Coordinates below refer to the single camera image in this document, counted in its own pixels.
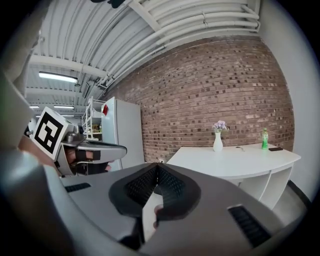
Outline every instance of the ceiling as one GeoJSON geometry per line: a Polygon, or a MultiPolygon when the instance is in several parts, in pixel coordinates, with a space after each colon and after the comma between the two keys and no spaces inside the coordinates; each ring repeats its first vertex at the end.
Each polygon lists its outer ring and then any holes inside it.
{"type": "Polygon", "coordinates": [[[91,96],[157,54],[219,31],[256,33],[259,8],[259,0],[126,0],[117,9],[107,1],[53,0],[30,59],[27,100],[39,114],[64,105],[74,110],[60,114],[80,117],[91,96]],[[39,71],[77,77],[80,86],[39,71]]]}

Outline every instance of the smartphone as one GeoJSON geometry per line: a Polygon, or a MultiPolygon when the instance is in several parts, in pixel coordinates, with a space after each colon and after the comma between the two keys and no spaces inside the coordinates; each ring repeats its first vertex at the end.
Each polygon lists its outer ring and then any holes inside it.
{"type": "Polygon", "coordinates": [[[282,147],[271,147],[269,148],[270,151],[279,151],[279,150],[284,150],[282,147]]]}

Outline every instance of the black vent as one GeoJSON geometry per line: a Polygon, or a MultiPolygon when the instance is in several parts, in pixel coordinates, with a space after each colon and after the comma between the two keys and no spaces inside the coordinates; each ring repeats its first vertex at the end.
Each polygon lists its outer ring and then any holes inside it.
{"type": "Polygon", "coordinates": [[[76,184],[76,185],[71,185],[71,186],[65,186],[65,190],[70,193],[70,192],[74,192],[74,191],[78,191],[78,190],[83,190],[86,188],[91,187],[90,184],[88,183],[80,183],[80,184],[76,184]]]}
{"type": "Polygon", "coordinates": [[[184,194],[186,184],[164,168],[158,168],[158,185],[163,196],[163,206],[177,202],[184,194]]]}
{"type": "Polygon", "coordinates": [[[157,166],[145,172],[125,185],[124,190],[129,198],[144,207],[157,185],[157,166]]]}
{"type": "Polygon", "coordinates": [[[228,211],[254,248],[271,237],[243,206],[235,206],[229,208],[228,211]]]}

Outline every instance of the flower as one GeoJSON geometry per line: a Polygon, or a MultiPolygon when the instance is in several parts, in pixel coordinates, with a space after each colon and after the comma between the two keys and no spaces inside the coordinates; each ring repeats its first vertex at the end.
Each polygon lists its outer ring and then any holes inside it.
{"type": "Polygon", "coordinates": [[[213,130],[215,133],[221,133],[223,130],[228,130],[226,127],[226,122],[219,120],[212,126],[213,130]]]}

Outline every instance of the plastic bottle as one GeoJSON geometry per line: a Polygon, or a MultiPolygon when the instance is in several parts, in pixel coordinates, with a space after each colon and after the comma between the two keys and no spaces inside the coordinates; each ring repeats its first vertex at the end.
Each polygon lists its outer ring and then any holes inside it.
{"type": "Polygon", "coordinates": [[[262,132],[262,149],[267,150],[268,149],[268,132],[267,128],[263,128],[262,132]]]}

